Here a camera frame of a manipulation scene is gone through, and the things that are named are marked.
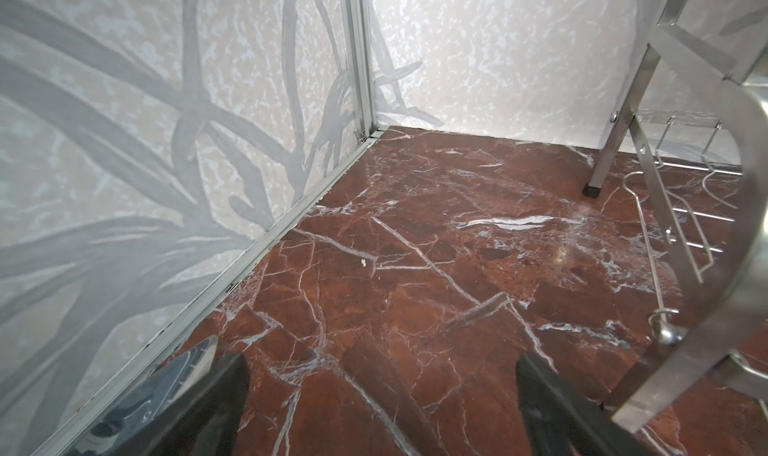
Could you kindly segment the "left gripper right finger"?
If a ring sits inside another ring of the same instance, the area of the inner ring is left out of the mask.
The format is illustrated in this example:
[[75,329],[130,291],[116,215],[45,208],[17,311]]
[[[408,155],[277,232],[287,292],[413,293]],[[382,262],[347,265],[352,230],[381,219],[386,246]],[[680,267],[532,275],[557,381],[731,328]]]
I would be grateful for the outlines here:
[[534,455],[646,455],[648,449],[533,353],[516,363],[518,408]]

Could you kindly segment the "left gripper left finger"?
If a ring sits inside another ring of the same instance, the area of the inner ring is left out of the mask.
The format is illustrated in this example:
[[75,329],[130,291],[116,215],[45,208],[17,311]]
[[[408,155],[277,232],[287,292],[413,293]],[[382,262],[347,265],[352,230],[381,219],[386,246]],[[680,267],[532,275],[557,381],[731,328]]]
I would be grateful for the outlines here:
[[113,453],[233,454],[249,384],[245,356],[222,357],[190,390]]

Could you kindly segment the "steel dish rack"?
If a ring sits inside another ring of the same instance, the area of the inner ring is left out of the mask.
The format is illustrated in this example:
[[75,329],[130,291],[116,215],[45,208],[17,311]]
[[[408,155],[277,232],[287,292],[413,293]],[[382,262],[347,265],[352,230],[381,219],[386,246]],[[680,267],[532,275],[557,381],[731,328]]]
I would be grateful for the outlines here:
[[[661,0],[583,190],[600,194],[630,138],[683,297],[678,308],[658,301],[648,318],[648,349],[605,400],[612,421],[633,433],[704,377],[767,399],[766,373],[739,350],[767,319],[767,24],[730,56],[680,26],[687,3]],[[664,183],[670,164],[648,140],[648,123],[725,130],[734,138],[738,167],[708,154],[694,165],[703,209]]]

